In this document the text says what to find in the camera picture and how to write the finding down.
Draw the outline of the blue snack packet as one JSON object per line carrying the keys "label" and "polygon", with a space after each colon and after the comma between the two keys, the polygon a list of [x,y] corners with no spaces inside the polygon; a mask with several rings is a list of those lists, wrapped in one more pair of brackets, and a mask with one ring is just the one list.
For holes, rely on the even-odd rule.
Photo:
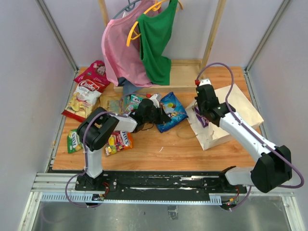
{"label": "blue snack packet", "polygon": [[188,118],[185,108],[183,107],[182,103],[177,99],[174,92],[170,92],[166,96],[164,96],[161,99],[160,103],[162,104],[166,115],[171,119],[171,121],[167,123],[156,125],[160,133],[166,132],[174,128],[181,121]]}

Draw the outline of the pink REAL snack bag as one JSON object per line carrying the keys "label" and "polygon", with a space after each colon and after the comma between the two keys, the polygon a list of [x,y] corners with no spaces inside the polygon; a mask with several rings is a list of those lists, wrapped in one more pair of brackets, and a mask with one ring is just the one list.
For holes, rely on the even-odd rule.
{"label": "pink REAL snack bag", "polygon": [[79,74],[74,81],[79,83],[84,78],[90,79],[98,84],[101,89],[105,89],[110,84],[110,81],[108,81],[106,77],[105,63],[100,60],[93,62],[83,73]]}

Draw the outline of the teal chips snack bag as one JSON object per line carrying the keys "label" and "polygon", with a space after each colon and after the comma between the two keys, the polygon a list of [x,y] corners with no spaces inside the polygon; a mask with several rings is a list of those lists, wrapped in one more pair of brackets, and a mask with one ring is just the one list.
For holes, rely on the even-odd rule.
{"label": "teal chips snack bag", "polygon": [[101,95],[99,97],[99,106],[104,108],[106,111],[121,113],[121,108],[119,106],[120,96],[107,96]]}

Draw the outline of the green Fox's candy bag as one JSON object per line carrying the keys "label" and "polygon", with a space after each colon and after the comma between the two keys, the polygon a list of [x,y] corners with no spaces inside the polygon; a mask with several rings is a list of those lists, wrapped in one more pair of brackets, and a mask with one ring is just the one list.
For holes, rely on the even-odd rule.
{"label": "green Fox's candy bag", "polygon": [[72,154],[82,149],[83,145],[77,134],[77,129],[70,130],[67,135],[67,152]]}

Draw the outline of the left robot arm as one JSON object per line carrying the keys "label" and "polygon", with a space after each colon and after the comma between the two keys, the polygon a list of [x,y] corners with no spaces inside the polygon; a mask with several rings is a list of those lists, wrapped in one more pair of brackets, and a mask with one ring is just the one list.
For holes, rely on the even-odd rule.
{"label": "left robot arm", "polygon": [[114,131],[137,133],[145,124],[161,125],[171,121],[160,103],[142,99],[136,109],[125,115],[96,108],[77,128],[83,144],[85,167],[78,175],[75,190],[99,191],[110,181],[103,175],[102,148]]}

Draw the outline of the orange candy bag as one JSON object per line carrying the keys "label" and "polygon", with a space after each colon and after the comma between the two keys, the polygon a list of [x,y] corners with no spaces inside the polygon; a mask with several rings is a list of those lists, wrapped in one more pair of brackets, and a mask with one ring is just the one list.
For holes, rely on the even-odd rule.
{"label": "orange candy bag", "polygon": [[105,156],[110,156],[120,151],[132,149],[133,146],[134,140],[130,132],[114,131],[107,140],[104,153]]}

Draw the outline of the purple snack packet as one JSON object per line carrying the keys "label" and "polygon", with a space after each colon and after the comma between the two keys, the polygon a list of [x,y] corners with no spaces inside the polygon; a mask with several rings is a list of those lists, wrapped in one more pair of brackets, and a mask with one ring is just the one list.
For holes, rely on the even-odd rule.
{"label": "purple snack packet", "polygon": [[198,110],[197,106],[193,108],[193,111],[195,112],[195,115],[197,119],[199,120],[200,124],[202,125],[202,127],[204,128],[207,127],[209,122],[204,116],[200,115],[200,111]]}

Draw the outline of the beige paper bag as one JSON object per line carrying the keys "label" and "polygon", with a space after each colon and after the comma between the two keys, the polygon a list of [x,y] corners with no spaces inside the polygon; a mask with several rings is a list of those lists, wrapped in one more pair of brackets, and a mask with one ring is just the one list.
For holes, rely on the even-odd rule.
{"label": "beige paper bag", "polygon": [[248,147],[252,150],[252,145],[244,144],[246,138],[240,135],[240,132],[243,131],[245,135],[251,137],[242,125],[245,124],[251,129],[257,129],[264,120],[236,84],[233,85],[228,96],[228,102],[230,106],[235,108],[235,112],[232,114],[227,110],[227,114],[218,125],[210,122],[206,127],[203,127],[193,110],[195,102],[196,100],[193,100],[185,108],[185,111],[192,131],[204,151],[231,140],[238,140],[244,148]]}

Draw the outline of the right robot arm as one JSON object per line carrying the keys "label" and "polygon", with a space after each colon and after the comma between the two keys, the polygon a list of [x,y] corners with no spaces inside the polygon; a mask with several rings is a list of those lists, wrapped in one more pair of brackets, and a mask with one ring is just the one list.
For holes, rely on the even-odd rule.
{"label": "right robot arm", "polygon": [[195,97],[199,112],[210,123],[232,135],[255,160],[254,167],[229,167],[222,171],[218,187],[230,192],[236,185],[252,185],[263,193],[281,186],[292,178],[291,151],[277,146],[252,129],[226,103],[220,103],[210,84],[199,85]]}

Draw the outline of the red Chulpi snack bag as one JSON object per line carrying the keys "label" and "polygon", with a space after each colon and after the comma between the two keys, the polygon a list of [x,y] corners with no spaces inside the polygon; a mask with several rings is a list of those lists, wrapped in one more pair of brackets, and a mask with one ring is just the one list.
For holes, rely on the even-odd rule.
{"label": "red Chulpi snack bag", "polygon": [[93,111],[97,99],[106,85],[94,81],[90,77],[83,78],[67,103],[62,115],[83,122]]}

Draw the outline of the teal Fox's candy bag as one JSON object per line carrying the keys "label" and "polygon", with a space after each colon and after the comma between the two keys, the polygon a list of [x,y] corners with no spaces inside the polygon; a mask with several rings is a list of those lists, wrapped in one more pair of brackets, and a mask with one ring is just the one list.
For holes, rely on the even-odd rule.
{"label": "teal Fox's candy bag", "polygon": [[142,100],[143,97],[139,95],[132,94],[128,96],[127,105],[125,106],[124,113],[129,114],[133,110],[137,109]]}

